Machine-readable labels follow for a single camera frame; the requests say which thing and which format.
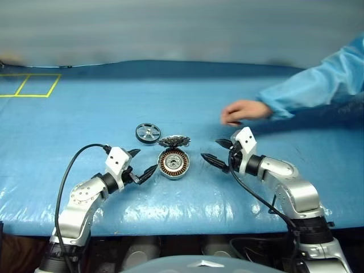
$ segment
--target copper winding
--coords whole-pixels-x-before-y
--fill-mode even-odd
[[[175,171],[170,171],[169,169],[166,168],[166,166],[164,165],[164,160],[170,155],[178,155],[179,157],[181,157],[181,164],[182,164],[181,168],[179,168],[178,170],[175,170]],[[178,149],[164,151],[161,154],[161,156],[159,158],[159,163],[158,163],[162,172],[164,172],[165,174],[170,175],[170,176],[181,175],[182,173],[184,173],[187,170],[188,164],[189,164],[188,157],[186,156],[186,154],[184,152],[182,152],[181,150],[178,150]]]

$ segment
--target black cable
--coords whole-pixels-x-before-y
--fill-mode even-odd
[[[267,258],[265,255],[261,254],[261,253],[258,253],[256,251],[254,251],[253,249],[250,249],[249,247],[244,247],[244,253],[246,255],[246,257],[248,258],[249,261],[253,262],[253,260],[250,258],[250,256],[248,255],[248,253],[246,252],[247,250],[249,250],[250,252],[252,252],[253,254],[255,255],[258,255],[258,256],[261,256],[263,258]]]
[[[273,201],[272,201],[272,206],[274,206],[276,200],[277,200],[277,195],[274,195]],[[268,210],[268,213],[269,214],[275,214],[274,211],[271,210],[271,209]]]
[[[85,151],[86,149],[90,148],[90,147],[102,147],[106,153],[110,152],[110,147],[108,145],[102,145],[102,144],[90,144],[90,145],[87,145],[83,148],[81,148],[74,156],[73,158],[71,159],[71,161],[69,162],[68,164],[68,167],[67,169],[65,170],[64,172],[64,175],[63,175],[63,178],[62,178],[62,181],[61,181],[61,185],[59,187],[59,191],[58,191],[58,196],[57,196],[57,204],[56,204],[56,212],[55,212],[55,226],[56,226],[56,235],[58,237],[58,240],[59,240],[59,245],[61,247],[61,251],[63,253],[63,257],[64,257],[64,260],[67,264],[67,267],[68,267],[68,270],[70,273],[74,273],[74,270],[72,268],[72,264],[71,264],[71,261],[69,260],[69,257],[68,257],[68,254],[66,253],[66,249],[65,249],[65,246],[63,244],[63,240],[62,240],[62,236],[61,236],[61,232],[60,232],[60,229],[59,229],[59,222],[58,222],[58,217],[59,217],[59,209],[60,209],[60,205],[61,205],[61,198],[62,198],[62,193],[63,193],[63,188],[64,188],[64,184],[66,182],[66,179],[67,179],[67,176],[69,174],[69,171],[71,170],[72,168],[72,165],[74,164],[75,160],[77,159],[77,157],[83,152]]]
[[[291,256],[291,262],[290,262],[290,264],[291,264],[291,270],[292,270],[292,272],[295,272],[294,260],[295,260],[295,258],[297,256],[298,249],[299,249],[299,243],[300,243],[300,234],[299,234],[299,231],[297,230],[297,226],[286,215],[284,215],[283,213],[281,213],[280,211],[278,211],[274,206],[272,206],[265,199],[263,199],[262,197],[260,197],[260,195],[258,195],[257,193],[255,193],[252,189],[250,189],[236,175],[235,170],[233,168],[233,155],[237,152],[237,150],[240,150],[240,147],[238,147],[239,145],[240,145],[239,142],[235,142],[233,148],[229,151],[229,158],[228,158],[229,170],[230,170],[231,174],[233,175],[233,177],[235,178],[235,180],[240,184],[240,186],[242,186],[247,192],[249,192],[251,195],[253,195],[256,199],[258,199],[266,207],[268,207],[270,209],[270,211],[272,211],[273,213],[277,214],[287,224],[288,228],[293,232],[293,235],[295,236],[296,243],[295,243],[295,247],[294,247],[294,250],[293,250],[293,254]]]
[[[233,252],[235,253],[235,255],[242,260],[245,260],[245,257],[243,257],[241,255],[241,253],[236,249],[236,247],[234,246],[234,242],[238,242],[238,241],[258,241],[258,242],[280,242],[280,241],[285,241],[287,240],[289,237],[289,233],[285,234],[282,237],[277,237],[277,238],[258,238],[258,237],[237,237],[237,238],[233,238],[229,241],[229,245],[231,247],[231,249],[233,250]]]
[[[81,261],[78,262],[77,273],[81,273]]]

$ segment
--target motor part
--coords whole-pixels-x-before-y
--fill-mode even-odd
[[[189,157],[177,147],[186,147],[190,141],[189,137],[182,135],[171,135],[158,141],[158,145],[167,148],[158,157],[158,167],[165,177],[176,180],[186,174],[189,168]]]
[[[135,136],[144,144],[154,144],[160,138],[160,130],[154,124],[142,123],[136,127]]]
[[[163,147],[169,147],[169,148],[177,148],[180,146],[189,146],[191,139],[187,136],[183,135],[171,135],[167,136],[165,138],[162,138],[160,141],[158,141],[158,145],[161,145]]]
[[[189,157],[178,148],[169,148],[159,155],[158,167],[165,177],[177,180],[186,174],[189,168]]]

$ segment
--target robotic arm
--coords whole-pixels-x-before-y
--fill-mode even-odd
[[[132,173],[130,162],[139,151],[111,148],[105,174],[98,173],[72,189],[68,204],[59,216],[59,230],[66,253],[62,252],[54,229],[45,256],[35,273],[69,273],[65,256],[68,256],[73,270],[77,268],[90,238],[93,215],[101,203],[116,190],[122,191],[126,184],[144,183],[156,170],[157,165],[146,169],[140,177]]]
[[[217,139],[216,142],[230,150],[233,170],[257,176],[274,192],[284,215],[295,224],[300,234],[300,242],[295,242],[299,244],[300,257],[295,263],[298,272],[351,273],[338,240],[330,232],[316,188],[301,177],[294,165],[257,156],[257,142],[248,127],[237,131],[231,140]],[[229,166],[215,156],[201,155],[223,172],[230,171]]]

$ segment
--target blue plastic sheet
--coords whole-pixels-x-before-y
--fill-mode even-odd
[[[73,154],[89,143],[141,148],[135,173],[156,164],[159,146],[144,146],[136,126],[154,123],[162,136],[183,134],[190,170],[171,181],[158,171],[143,185],[115,192],[96,211],[93,235],[221,234],[284,231],[277,216],[249,196],[230,175],[208,165],[201,152],[227,159],[214,143],[235,131],[219,124],[220,111],[254,99],[298,69],[260,65],[136,61],[72,69],[5,68],[0,93],[49,97],[0,98],[0,221],[7,233],[50,235],[56,196]],[[322,107],[284,121],[248,122],[258,153],[295,164],[317,188],[328,221],[337,228],[364,225],[363,98]],[[85,152],[64,188],[105,168],[102,149]],[[273,194],[254,177],[244,177],[270,200]]]

